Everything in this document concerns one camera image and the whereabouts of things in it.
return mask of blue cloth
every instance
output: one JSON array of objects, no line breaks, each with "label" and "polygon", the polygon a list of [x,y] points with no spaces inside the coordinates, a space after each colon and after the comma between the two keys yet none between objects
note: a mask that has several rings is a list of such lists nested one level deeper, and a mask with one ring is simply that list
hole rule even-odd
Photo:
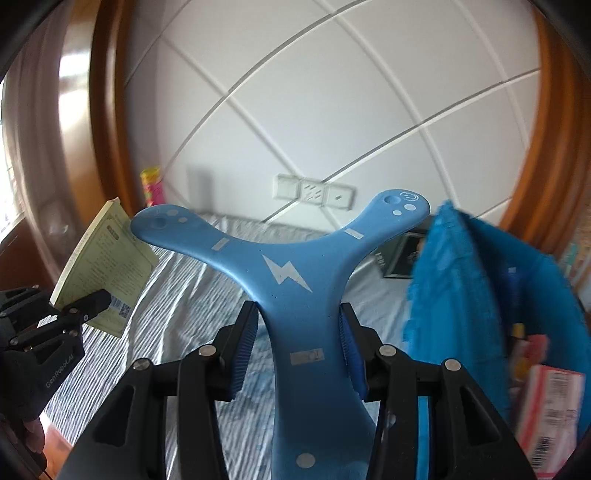
[{"label": "blue cloth", "polygon": [[[579,439],[591,423],[591,340],[583,313],[553,259],[457,211],[437,212],[409,287],[404,336],[417,360],[457,358],[501,416],[509,416],[505,332],[515,322],[550,338],[548,365],[586,375]],[[428,407],[419,402],[417,479],[428,476]]]}]

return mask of window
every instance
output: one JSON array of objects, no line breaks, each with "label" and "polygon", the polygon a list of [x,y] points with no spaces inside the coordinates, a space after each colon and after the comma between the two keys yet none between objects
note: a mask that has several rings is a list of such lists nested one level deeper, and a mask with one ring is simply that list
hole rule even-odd
[{"label": "window", "polygon": [[[4,80],[0,82],[0,107],[2,106],[3,92]],[[0,115],[0,241],[4,240],[22,214],[22,208],[16,195],[14,172],[4,148],[3,127]]]}]

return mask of barcode label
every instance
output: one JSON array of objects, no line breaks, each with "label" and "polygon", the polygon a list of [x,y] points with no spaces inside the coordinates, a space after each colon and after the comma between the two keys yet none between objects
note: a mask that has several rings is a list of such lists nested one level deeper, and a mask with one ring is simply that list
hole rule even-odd
[{"label": "barcode label", "polygon": [[531,467],[534,470],[539,470],[546,462],[546,457],[552,447],[553,439],[550,437],[540,437],[538,443],[535,446],[534,453],[530,458]]},{"label": "barcode label", "polygon": [[109,305],[109,308],[116,310],[119,313],[119,316],[123,317],[125,320],[127,320],[127,317],[129,317],[131,312],[131,307],[129,305],[113,295],[111,295],[111,305]]}]

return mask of electrical outlet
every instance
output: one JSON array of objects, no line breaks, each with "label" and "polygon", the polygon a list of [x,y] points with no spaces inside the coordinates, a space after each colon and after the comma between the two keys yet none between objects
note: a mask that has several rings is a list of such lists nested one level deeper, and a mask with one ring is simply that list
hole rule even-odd
[{"label": "electrical outlet", "polygon": [[325,185],[318,181],[304,179],[301,181],[300,200],[312,205],[322,205]]},{"label": "electrical outlet", "polygon": [[275,177],[276,199],[297,200],[300,197],[300,179],[292,175],[279,174]]},{"label": "electrical outlet", "polygon": [[351,210],[353,205],[353,195],[355,189],[346,185],[337,185],[329,183],[327,185],[327,195],[324,204],[327,207],[338,208],[340,210]]}]

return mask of wooden frame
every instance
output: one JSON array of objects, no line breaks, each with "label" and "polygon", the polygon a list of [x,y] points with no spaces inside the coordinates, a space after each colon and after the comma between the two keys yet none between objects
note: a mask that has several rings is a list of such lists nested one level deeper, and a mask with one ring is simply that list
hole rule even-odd
[{"label": "wooden frame", "polygon": [[60,77],[60,100],[79,101],[76,117],[60,111],[66,170],[85,225],[114,197],[130,215],[140,210],[129,160],[124,110],[124,65],[134,3],[76,0],[62,49],[75,71]]},{"label": "wooden frame", "polygon": [[21,215],[0,241],[0,290],[39,285],[52,290],[54,282],[39,254],[29,222]]},{"label": "wooden frame", "polygon": [[[133,215],[138,198],[129,160],[124,111],[126,43],[132,0],[76,0],[63,57],[87,53],[79,77],[60,94],[83,86],[87,108],[62,130],[66,165],[80,216],[88,224],[119,196]],[[589,202],[591,83],[566,43],[538,12],[541,86],[534,134],[501,228],[559,257]]]},{"label": "wooden frame", "polygon": [[500,227],[559,258],[589,202],[591,83],[556,30],[535,12],[538,114],[529,152]]}]

